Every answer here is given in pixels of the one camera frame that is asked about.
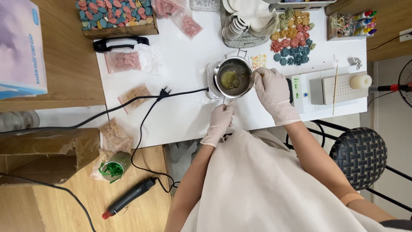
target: green ribbon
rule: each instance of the green ribbon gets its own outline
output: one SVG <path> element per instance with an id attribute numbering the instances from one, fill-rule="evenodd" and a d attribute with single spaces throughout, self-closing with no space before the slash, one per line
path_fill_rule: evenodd
<path id="1" fill-rule="evenodd" d="M 100 168 L 99 168 L 100 174 L 110 175 L 111 177 L 119 176 L 117 179 L 110 181 L 110 184 L 122 177 L 123 168 L 120 164 L 114 163 L 114 162 L 108 163 L 107 166 L 106 166 L 106 169 L 104 171 L 102 171 L 103 166 L 104 166 L 104 163 L 102 163 L 100 165 Z"/>

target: black chair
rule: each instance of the black chair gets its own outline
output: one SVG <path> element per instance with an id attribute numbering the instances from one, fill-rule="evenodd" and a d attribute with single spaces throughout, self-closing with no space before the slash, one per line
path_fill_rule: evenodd
<path id="1" fill-rule="evenodd" d="M 371 193 L 412 212 L 411 207 L 369 188 L 379 179 L 385 169 L 412 181 L 412 177 L 386 165 L 388 151 L 386 149 L 385 141 L 376 131 L 365 127 L 349 129 L 322 120 L 313 120 L 311 122 L 316 123 L 321 131 L 310 128 L 308 128 L 308 130 L 312 133 L 322 135 L 322 147 L 325 145 L 325 138 L 330 138 L 336 141 L 330 150 L 329 156 L 339 166 L 356 191 L 366 189 Z M 344 131 L 344 133 L 339 137 L 325 134 L 322 126 L 341 130 Z M 286 136 L 285 145 L 289 149 L 293 149 L 293 146 L 288 144 L 288 141 L 289 135 Z"/>

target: latex glove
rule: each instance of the latex glove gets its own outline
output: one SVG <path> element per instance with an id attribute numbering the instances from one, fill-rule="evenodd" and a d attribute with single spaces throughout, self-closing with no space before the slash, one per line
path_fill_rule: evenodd
<path id="1" fill-rule="evenodd" d="M 258 68 L 252 73 L 252 77 L 255 78 L 257 97 L 272 115 L 276 125 L 301 121 L 298 112 L 289 103 L 290 93 L 285 75 L 276 69 Z"/>
<path id="2" fill-rule="evenodd" d="M 207 129 L 206 136 L 200 141 L 201 144 L 217 146 L 219 139 L 225 135 L 227 127 L 233 126 L 232 116 L 234 115 L 233 107 L 235 104 L 235 100 L 232 99 L 227 106 L 222 107 L 222 105 L 219 105 L 212 111 L 210 126 Z"/>

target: white table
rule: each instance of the white table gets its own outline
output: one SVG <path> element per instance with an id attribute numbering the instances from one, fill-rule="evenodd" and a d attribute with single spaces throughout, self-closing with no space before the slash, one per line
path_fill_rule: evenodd
<path id="1" fill-rule="evenodd" d="M 203 30 L 190 41 L 170 20 L 158 21 L 159 35 L 147 36 L 151 45 L 157 46 L 164 60 L 164 70 L 161 76 L 146 74 L 139 71 L 108 74 L 104 55 L 97 53 L 107 108 L 119 106 L 118 96 L 142 83 L 146 83 L 153 95 L 158 95 L 161 88 L 168 86 L 172 92 L 186 92 L 206 88 L 205 68 L 207 64 L 221 61 L 225 54 L 236 49 L 227 48 L 221 39 L 220 16 L 217 12 L 193 12 L 194 19 Z M 315 28 L 309 33 L 317 44 L 309 55 L 310 61 L 301 66 L 281 66 L 272 57 L 270 41 L 266 44 L 248 48 L 248 55 L 266 54 L 267 67 L 276 68 L 285 75 L 332 69 L 333 54 L 339 58 L 339 66 L 349 66 L 347 58 L 358 57 L 366 62 L 366 39 L 354 41 L 326 41 L 326 16 L 323 10 L 311 12 L 311 22 Z M 366 64 L 359 71 L 366 71 Z M 150 106 L 151 99 L 139 106 L 129 115 L 124 110 L 109 113 L 110 118 L 116 117 L 129 135 L 133 136 L 134 146 L 139 140 L 139 127 Z M 140 147 L 155 146 L 201 138 L 209 126 L 210 113 L 222 101 L 211 100 L 206 92 L 181 95 L 162 99 L 153 108 L 143 125 L 143 137 Z M 339 106 L 335 116 L 354 114 L 367 110 L 366 98 L 353 104 Z M 236 115 L 233 127 L 235 130 L 254 130 L 275 126 L 272 117 L 260 104 L 255 90 L 252 89 L 242 98 L 237 99 Z M 331 110 L 322 110 L 300 115 L 303 121 L 332 117 Z"/>

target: tissue box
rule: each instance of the tissue box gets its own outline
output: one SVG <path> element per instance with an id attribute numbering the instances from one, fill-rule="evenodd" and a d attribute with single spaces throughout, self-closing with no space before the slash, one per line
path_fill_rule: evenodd
<path id="1" fill-rule="evenodd" d="M 47 93 L 39 7 L 0 1 L 0 99 Z"/>

